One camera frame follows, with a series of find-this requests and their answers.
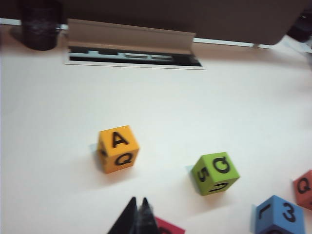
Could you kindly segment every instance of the black lettering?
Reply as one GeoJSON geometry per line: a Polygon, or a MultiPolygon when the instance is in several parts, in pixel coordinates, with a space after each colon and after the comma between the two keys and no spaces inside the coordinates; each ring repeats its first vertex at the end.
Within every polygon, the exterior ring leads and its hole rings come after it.
{"type": "Polygon", "coordinates": [[[218,172],[220,172],[220,173],[225,174],[225,173],[227,173],[227,172],[230,171],[230,165],[229,165],[229,163],[226,161],[226,158],[225,158],[225,157],[217,157],[217,158],[215,158],[214,161],[213,161],[213,165],[214,165],[214,168],[215,168],[218,172]],[[216,166],[216,164],[217,164],[218,162],[222,162],[222,164],[225,164],[225,165],[226,165],[226,168],[225,168],[225,169],[220,169],[220,168],[218,168],[218,167],[216,166]]]}
{"type": "Polygon", "coordinates": [[[172,234],[171,231],[163,227],[159,227],[158,230],[159,230],[159,234],[172,234]]]}
{"type": "Polygon", "coordinates": [[[206,180],[206,176],[207,177],[209,176],[207,168],[206,167],[202,168],[201,169],[201,173],[202,173],[202,176],[200,175],[200,172],[197,172],[197,176],[198,176],[198,178],[200,179],[201,182],[204,182],[206,180]]]}
{"type": "Polygon", "coordinates": [[[263,207],[260,212],[259,212],[259,219],[262,218],[262,213],[265,212],[267,209],[269,209],[271,207],[271,204],[266,205],[265,207],[263,207]]]}
{"type": "Polygon", "coordinates": [[[297,183],[297,190],[300,194],[304,194],[307,191],[310,191],[310,185],[309,185],[309,181],[307,178],[303,177],[301,178],[298,183],[297,183]]]}
{"type": "Polygon", "coordinates": [[[212,190],[210,190],[210,192],[218,191],[218,190],[220,190],[220,189],[224,189],[226,186],[228,186],[228,184],[229,184],[229,183],[227,183],[227,182],[225,182],[225,183],[220,183],[220,184],[215,184],[215,185],[214,185],[215,187],[216,187],[216,186],[221,186],[221,185],[223,185],[223,187],[217,188],[217,189],[212,189],[212,190]]]}
{"type": "Polygon", "coordinates": [[[291,223],[295,223],[296,222],[296,217],[294,216],[294,209],[293,206],[291,204],[289,204],[288,202],[284,202],[283,204],[285,207],[289,207],[290,210],[287,210],[287,213],[291,215],[291,217],[289,218],[285,213],[283,213],[284,218],[291,222],[291,223]]]}
{"type": "Polygon", "coordinates": [[[125,143],[126,145],[129,144],[125,138],[122,137],[118,132],[113,132],[113,148],[116,148],[116,145],[125,143]]]}
{"type": "Polygon", "coordinates": [[[131,159],[132,159],[132,153],[125,153],[123,155],[120,155],[118,158],[116,158],[115,160],[115,164],[117,166],[121,166],[121,165],[124,165],[126,163],[131,163],[131,159]],[[123,162],[120,162],[120,160],[123,158],[123,157],[127,157],[127,159],[125,159],[123,162]]]}
{"type": "Polygon", "coordinates": [[[271,231],[268,231],[266,234],[283,234],[283,233],[279,230],[271,230],[271,231]]]}

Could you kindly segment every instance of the green cube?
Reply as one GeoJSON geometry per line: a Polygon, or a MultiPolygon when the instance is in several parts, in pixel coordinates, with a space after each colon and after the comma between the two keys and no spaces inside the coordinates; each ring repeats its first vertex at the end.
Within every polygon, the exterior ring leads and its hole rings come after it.
{"type": "Polygon", "coordinates": [[[225,191],[239,178],[226,152],[201,156],[192,174],[203,196],[225,191]]]}

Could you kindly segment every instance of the number 7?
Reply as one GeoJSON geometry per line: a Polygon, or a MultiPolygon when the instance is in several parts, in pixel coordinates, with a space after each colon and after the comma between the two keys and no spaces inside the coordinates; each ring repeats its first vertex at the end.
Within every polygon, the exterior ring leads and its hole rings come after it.
{"type": "Polygon", "coordinates": [[[263,208],[260,210],[260,212],[259,212],[259,219],[262,218],[262,213],[265,212],[265,211],[266,211],[267,209],[269,209],[270,207],[271,207],[271,204],[269,204],[269,205],[263,207],[263,208]]]}

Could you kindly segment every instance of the cube face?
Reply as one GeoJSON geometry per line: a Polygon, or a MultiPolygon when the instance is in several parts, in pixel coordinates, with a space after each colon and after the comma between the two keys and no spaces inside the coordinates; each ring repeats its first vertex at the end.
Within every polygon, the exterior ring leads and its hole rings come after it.
{"type": "Polygon", "coordinates": [[[192,174],[202,195],[225,191],[239,178],[225,152],[201,156],[192,168],[192,174]]]}
{"type": "Polygon", "coordinates": [[[304,234],[303,210],[273,195],[256,209],[256,234],[304,234]]]}
{"type": "Polygon", "coordinates": [[[296,202],[299,206],[312,210],[312,170],[293,182],[296,202]]]}
{"type": "Polygon", "coordinates": [[[138,143],[129,126],[99,133],[97,152],[106,173],[133,166],[138,151],[138,143]]]}

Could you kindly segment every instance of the black cup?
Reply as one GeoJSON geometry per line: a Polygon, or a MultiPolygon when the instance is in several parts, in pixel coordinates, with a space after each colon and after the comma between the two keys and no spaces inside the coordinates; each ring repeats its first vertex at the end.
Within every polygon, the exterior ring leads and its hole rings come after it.
{"type": "Polygon", "coordinates": [[[57,45],[62,5],[55,0],[34,0],[21,5],[24,44],[34,50],[50,50],[57,45]]]}

